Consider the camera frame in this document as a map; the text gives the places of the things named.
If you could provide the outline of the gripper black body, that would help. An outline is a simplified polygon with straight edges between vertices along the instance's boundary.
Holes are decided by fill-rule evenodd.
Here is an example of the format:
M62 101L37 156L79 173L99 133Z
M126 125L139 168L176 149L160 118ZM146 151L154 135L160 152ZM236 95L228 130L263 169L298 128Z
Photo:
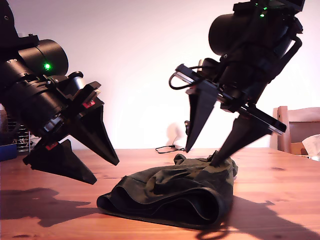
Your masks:
M19 123L41 138L36 149L61 144L70 135L70 124L78 114L92 106L103 106L98 98L100 86L94 81L75 95L65 95L50 81L19 81L2 86L2 104Z
M211 66L195 66L187 67L180 64L174 72L174 77L187 83L184 86L175 86L175 90L187 89L186 93L190 94L217 94L216 102L220 102L220 108L226 112L239 113L245 118L254 118L260 120L267 125L272 133L282 135L286 132L287 126L277 119L269 116L256 108L255 104L250 105L247 96L236 89L227 90L227 88L219 86L213 82L211 78L203 75L193 69L212 69Z

